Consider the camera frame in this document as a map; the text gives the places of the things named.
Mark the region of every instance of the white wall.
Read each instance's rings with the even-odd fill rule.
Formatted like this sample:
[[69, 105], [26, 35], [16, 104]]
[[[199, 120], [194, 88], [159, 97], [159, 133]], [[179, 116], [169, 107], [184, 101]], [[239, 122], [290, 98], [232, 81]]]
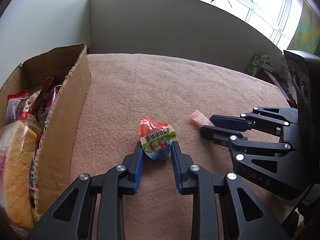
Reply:
[[186, 58], [243, 72], [254, 53], [282, 52], [239, 18], [198, 0], [90, 0], [93, 53]]
[[0, 18], [0, 87], [26, 59], [81, 42], [91, 44], [89, 0], [12, 0]]

